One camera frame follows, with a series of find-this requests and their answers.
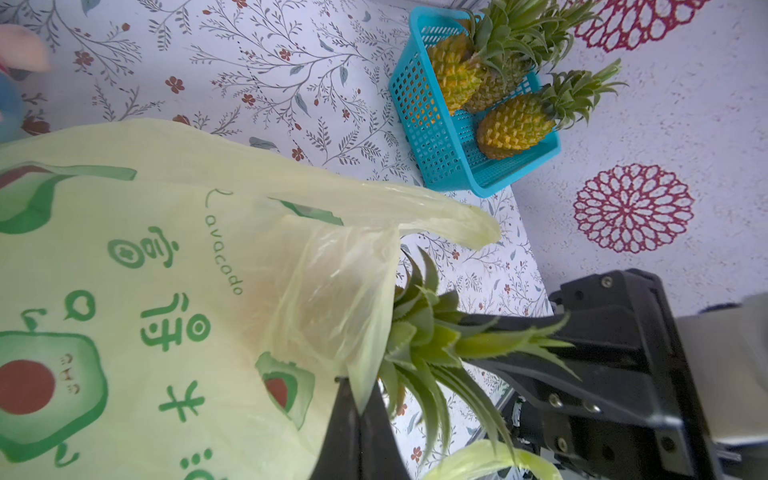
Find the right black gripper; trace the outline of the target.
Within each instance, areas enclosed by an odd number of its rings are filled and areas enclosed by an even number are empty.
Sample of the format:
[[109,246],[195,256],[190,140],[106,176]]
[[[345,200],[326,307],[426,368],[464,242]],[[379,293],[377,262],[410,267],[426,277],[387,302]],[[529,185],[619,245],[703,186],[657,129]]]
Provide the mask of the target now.
[[719,479],[715,453],[661,280],[637,269],[591,275],[551,295],[545,317],[466,314],[484,333],[567,342],[564,368],[510,354],[472,360],[509,383],[516,443],[549,450],[585,479]]

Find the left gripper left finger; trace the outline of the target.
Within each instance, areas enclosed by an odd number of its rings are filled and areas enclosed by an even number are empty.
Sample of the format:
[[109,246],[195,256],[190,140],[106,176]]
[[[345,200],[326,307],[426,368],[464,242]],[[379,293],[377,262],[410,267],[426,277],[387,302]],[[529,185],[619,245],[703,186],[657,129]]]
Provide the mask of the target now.
[[337,395],[310,480],[361,478],[360,414],[347,378],[337,377]]

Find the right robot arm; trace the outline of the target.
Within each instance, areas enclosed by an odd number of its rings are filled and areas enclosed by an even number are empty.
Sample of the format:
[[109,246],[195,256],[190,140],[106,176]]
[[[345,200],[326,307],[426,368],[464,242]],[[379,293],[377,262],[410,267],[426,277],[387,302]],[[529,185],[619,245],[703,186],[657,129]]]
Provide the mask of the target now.
[[767,297],[685,317],[654,274],[615,270],[561,286],[552,317],[472,314],[471,326],[550,326],[561,359],[523,354],[480,367],[512,387],[514,441],[584,479],[763,479],[767,475]]

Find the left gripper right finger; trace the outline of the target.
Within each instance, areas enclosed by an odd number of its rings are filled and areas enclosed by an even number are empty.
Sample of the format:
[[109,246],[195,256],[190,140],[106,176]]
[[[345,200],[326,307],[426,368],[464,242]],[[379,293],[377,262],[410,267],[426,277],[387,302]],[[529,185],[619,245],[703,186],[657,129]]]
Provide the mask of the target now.
[[410,480],[377,383],[360,417],[359,446],[360,479]]

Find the avocado print green plastic bag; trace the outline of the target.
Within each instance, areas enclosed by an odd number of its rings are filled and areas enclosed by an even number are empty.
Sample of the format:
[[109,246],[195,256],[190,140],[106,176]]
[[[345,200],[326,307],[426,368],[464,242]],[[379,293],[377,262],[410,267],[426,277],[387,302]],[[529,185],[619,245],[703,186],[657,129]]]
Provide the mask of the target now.
[[170,121],[1,147],[1,475],[308,479],[378,380],[403,236],[483,210]]

